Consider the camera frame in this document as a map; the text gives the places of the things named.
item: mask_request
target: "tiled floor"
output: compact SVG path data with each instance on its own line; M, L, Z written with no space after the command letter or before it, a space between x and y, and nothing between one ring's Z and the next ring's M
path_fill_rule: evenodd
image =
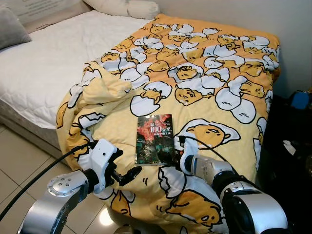
M53 161L53 157L0 124L0 212L23 186ZM16 233L29 208L45 192L47 182L54 176L70 171L61 163L48 171L17 200L0 222L0 232ZM139 229L142 234L164 233L158 226L112 213L101 200L88 195L70 212L62 234L113 234L126 223Z

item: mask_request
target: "white wall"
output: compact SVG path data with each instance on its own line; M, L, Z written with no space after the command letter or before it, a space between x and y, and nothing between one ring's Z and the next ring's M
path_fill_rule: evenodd
M152 0L162 13L275 34L281 76L274 93L288 97L312 86L312 0Z

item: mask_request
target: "comforter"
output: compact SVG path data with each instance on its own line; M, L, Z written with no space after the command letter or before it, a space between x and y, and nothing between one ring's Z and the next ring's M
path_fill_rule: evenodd
M61 149L105 138L123 150L114 163L124 175L135 167L137 117L172 114L177 155L218 159L207 145L254 180L278 54L273 35L160 14L85 63L81 83L58 110ZM91 153L86 147L67 162L73 170L87 169ZM126 185L115 182L97 196L167 233L228 232L213 189L172 166L143 166Z

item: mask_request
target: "book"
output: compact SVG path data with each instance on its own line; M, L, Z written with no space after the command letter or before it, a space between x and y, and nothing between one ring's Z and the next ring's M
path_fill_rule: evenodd
M172 164L174 159L172 116L141 116L137 120L136 164Z

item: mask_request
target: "black cable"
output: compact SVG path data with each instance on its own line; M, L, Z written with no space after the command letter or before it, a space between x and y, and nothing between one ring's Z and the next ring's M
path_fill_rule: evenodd
M219 154L217 151L215 151L213 148L211 148L210 146L206 145L204 142L202 142L201 140L196 139L195 137L191 137L191 136L179 136L179 138L189 138L192 140L195 140L197 142L199 142L200 144L202 144L203 146L207 147L209 150L211 150L212 152L214 152L216 155L218 155L223 161L228 162L228 160L226 160L221 154ZM237 171L235 170L235 168L231 165L233 171L235 174L238 175Z
M24 192L27 191L27 189L32 186L41 176L43 176L47 171L49 171L52 167L54 167L57 163L61 162L64 158L66 158L67 156L71 155L72 153L76 152L77 150L81 150L84 147L87 146L91 146L94 147L97 144L97 140L93 141L93 142L88 142L84 145L80 145L80 146L76 146L75 148L71 149L71 151L69 151L68 153L64 154L62 157L60 157L59 159L57 159L56 161L52 162L49 166L47 166L43 171L41 171L35 178L33 178L28 184L26 184L26 186L24 188L22 188L22 190L10 201L10 203L5 207L5 209L2 211L2 213L0 214L0 222L2 221L2 219L4 218L4 216L6 215L6 213L8 213L8 211L11 209L11 207L14 205L14 203L19 199L20 196L22 196L22 194Z

